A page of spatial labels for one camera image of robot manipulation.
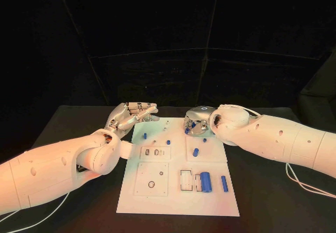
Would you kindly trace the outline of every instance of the small blue part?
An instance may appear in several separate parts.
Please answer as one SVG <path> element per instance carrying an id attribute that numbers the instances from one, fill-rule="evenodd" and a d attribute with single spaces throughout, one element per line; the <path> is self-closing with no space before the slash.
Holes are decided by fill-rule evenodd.
<path id="1" fill-rule="evenodd" d="M 201 184 L 203 184 L 203 192 L 211 193 L 213 192 L 213 180 L 210 172 L 201 173 Z"/>
<path id="2" fill-rule="evenodd" d="M 194 155 L 195 157 L 198 157 L 198 152 L 200 152 L 200 149 L 195 148 L 195 149 L 194 149 L 194 153 L 192 153 L 192 155 Z"/>
<path id="3" fill-rule="evenodd" d="M 230 191 L 230 189 L 228 189 L 228 184 L 227 184 L 227 178 L 226 178 L 226 176 L 221 176 L 221 178 L 223 178 L 223 188 L 224 188 L 224 192 L 227 193 L 227 192 Z"/>

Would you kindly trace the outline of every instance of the robotic hand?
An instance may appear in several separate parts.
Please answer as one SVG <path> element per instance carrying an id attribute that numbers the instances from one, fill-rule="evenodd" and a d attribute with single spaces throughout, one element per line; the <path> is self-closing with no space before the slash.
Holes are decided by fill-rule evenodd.
<path id="1" fill-rule="evenodd" d="M 129 159 L 133 144 L 120 139 L 136 123 L 158 121 L 153 103 L 122 103 L 106 128 L 91 135 L 38 147 L 0 165 L 0 215 L 57 199 Z"/>
<path id="2" fill-rule="evenodd" d="M 187 134 L 211 129 L 227 145 L 336 178 L 336 134 L 249 110 L 257 115 L 253 116 L 247 110 L 237 105 L 192 108 L 185 117 Z"/>

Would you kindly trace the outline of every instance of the black tabletop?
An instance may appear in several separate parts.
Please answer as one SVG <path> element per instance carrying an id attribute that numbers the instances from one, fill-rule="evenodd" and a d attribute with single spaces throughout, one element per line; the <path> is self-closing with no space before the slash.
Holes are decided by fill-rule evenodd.
<path id="1" fill-rule="evenodd" d="M 115 107 L 61 106 L 34 147 L 91 134 L 104 127 Z M 190 107 L 161 107 L 161 117 L 185 117 Z M 259 108 L 262 114 L 299 121 L 289 108 Z M 123 138 L 132 140 L 132 133 Z M 117 214 L 126 160 L 113 172 L 71 192 L 51 218 L 25 232 L 336 232 L 336 200 L 308 192 L 286 175 L 286 164 L 226 145 L 240 217 Z M 302 182 L 336 193 L 336 179 L 292 166 Z M 40 222 L 64 197 L 19 211 L 0 232 Z"/>

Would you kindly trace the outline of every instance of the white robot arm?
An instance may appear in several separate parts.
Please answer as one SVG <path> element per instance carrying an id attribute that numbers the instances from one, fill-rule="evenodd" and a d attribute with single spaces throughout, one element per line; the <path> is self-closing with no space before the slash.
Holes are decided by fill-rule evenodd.
<path id="1" fill-rule="evenodd" d="M 211 128 L 226 144 L 336 178 L 336 134 L 292 120 L 256 114 L 250 115 L 237 105 L 221 105 L 218 109 L 200 106 L 187 113 L 187 134 L 203 134 Z"/>
<path id="2" fill-rule="evenodd" d="M 106 128 L 91 135 L 38 147 L 0 165 L 0 215 L 57 199 L 130 158 L 133 144 L 120 139 L 142 121 L 158 121 L 156 104 L 122 103 Z"/>

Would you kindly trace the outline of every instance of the circular cutout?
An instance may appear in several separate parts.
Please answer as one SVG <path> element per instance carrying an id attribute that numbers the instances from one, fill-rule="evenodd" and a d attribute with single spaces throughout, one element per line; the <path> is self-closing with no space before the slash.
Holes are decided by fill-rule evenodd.
<path id="1" fill-rule="evenodd" d="M 149 187 L 153 188 L 155 186 L 156 186 L 155 181 L 151 181 L 151 182 L 149 182 Z"/>
<path id="2" fill-rule="evenodd" d="M 31 173 L 32 173 L 34 176 L 37 176 L 37 170 L 35 170 L 34 167 L 32 167 L 32 169 L 31 169 Z"/>
<path id="3" fill-rule="evenodd" d="M 63 157 L 63 164 L 64 164 L 64 166 L 67 165 L 67 159 L 66 159 L 66 157 Z"/>

